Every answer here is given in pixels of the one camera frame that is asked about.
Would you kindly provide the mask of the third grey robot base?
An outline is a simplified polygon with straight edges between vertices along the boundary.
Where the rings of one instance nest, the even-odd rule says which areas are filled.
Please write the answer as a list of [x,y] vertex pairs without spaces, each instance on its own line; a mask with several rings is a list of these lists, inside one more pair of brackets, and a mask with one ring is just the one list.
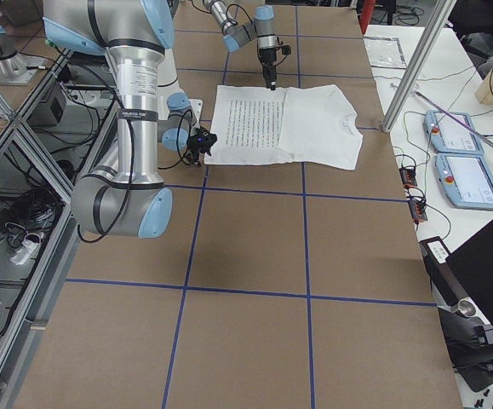
[[20,53],[0,26],[0,85],[27,85],[45,67],[44,57]]

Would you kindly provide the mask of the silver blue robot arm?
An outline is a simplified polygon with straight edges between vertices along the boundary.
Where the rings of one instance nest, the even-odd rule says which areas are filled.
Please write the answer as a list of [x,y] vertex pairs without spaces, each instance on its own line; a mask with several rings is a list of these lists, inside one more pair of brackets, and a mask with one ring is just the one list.
[[[227,51],[233,53],[244,45],[255,41],[257,59],[261,64],[262,75],[266,88],[274,91],[277,88],[277,66],[291,54],[291,47],[283,43],[275,32],[275,15],[271,5],[262,5],[255,9],[251,18],[245,8],[237,3],[227,4],[225,1],[202,1],[198,7],[193,1],[192,6],[205,14],[211,15],[217,22]],[[231,8],[242,10],[248,21],[240,25],[231,15]]]
[[177,7],[166,1],[46,1],[49,41],[103,56],[116,84],[117,138],[102,160],[77,181],[72,214],[78,227],[156,238],[169,224],[173,195],[158,173],[158,123],[175,133],[197,119],[181,89],[172,54]]

